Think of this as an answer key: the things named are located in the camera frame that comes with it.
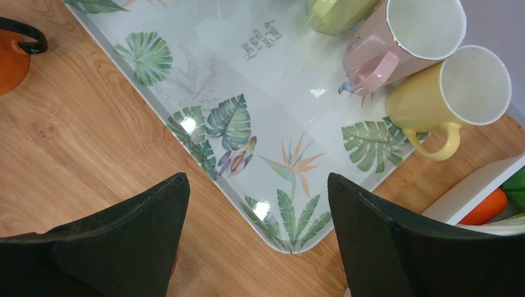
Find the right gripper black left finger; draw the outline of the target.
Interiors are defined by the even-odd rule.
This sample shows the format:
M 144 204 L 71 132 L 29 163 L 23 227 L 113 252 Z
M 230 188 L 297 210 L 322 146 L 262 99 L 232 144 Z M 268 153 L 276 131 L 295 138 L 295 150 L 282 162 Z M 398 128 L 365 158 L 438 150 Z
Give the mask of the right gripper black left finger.
M 2 296 L 165 296 L 188 208 L 177 173 L 46 233 L 1 239 Z

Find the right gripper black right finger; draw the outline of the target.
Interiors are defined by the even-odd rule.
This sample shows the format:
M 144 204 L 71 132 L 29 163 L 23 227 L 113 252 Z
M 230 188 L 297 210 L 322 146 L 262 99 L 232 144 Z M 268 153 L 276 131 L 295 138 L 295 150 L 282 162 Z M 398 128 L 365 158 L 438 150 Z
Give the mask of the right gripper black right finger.
M 451 226 L 337 173 L 328 199 L 350 296 L 523 296 L 524 236 Z

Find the pale yellow mug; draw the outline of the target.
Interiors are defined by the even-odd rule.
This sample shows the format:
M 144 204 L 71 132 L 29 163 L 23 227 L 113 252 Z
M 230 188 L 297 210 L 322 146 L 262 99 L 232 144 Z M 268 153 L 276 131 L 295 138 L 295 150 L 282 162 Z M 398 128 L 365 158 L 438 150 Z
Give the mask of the pale yellow mug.
M 479 45 L 466 45 L 447 59 L 403 80 L 386 101 L 386 112 L 416 151 L 433 161 L 458 149 L 460 129 L 500 119 L 511 101 L 510 74 L 503 61 Z M 417 133 L 446 133 L 441 149 L 429 152 Z

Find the pink mug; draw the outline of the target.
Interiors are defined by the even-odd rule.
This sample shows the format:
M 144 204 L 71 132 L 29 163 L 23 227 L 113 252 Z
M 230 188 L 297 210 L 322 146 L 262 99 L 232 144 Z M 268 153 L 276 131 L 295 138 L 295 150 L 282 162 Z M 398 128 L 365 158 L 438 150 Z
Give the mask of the pink mug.
M 384 1 L 349 43 L 341 89 L 366 96 L 451 56 L 466 34 L 456 0 Z

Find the orange mug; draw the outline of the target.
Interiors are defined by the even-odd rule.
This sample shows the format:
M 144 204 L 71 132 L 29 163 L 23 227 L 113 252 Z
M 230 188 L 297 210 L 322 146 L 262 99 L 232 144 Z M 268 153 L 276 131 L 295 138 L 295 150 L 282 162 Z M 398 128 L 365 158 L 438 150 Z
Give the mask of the orange mug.
M 48 40 L 39 29 L 1 17 L 1 93 L 18 86 L 26 76 L 30 57 L 48 50 Z

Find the light green faceted mug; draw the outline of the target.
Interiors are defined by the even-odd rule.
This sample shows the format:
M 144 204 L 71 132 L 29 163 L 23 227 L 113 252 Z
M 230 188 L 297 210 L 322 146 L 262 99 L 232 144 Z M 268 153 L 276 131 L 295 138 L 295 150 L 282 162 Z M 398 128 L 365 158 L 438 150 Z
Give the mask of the light green faceted mug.
M 306 22 L 317 32 L 338 35 L 366 19 L 380 0 L 307 0 Z

